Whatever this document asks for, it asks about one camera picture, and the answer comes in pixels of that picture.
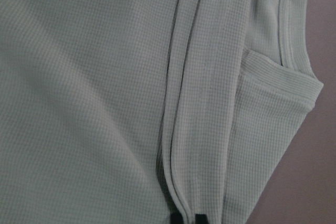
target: sage green fabric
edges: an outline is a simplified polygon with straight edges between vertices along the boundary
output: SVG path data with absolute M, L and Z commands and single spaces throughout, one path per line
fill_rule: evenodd
M 245 223 L 323 88 L 306 5 L 0 0 L 0 223 Z

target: black clip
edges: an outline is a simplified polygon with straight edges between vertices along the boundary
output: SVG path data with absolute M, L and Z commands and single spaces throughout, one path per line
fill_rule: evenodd
M 180 212 L 170 214 L 170 224 L 183 224 L 183 217 Z
M 209 224 L 206 214 L 195 214 L 195 224 Z

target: waffle knit fabric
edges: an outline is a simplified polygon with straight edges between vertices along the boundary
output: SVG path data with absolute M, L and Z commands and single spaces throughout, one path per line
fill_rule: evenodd
M 323 88 L 306 6 L 0 0 L 0 223 L 244 224 Z

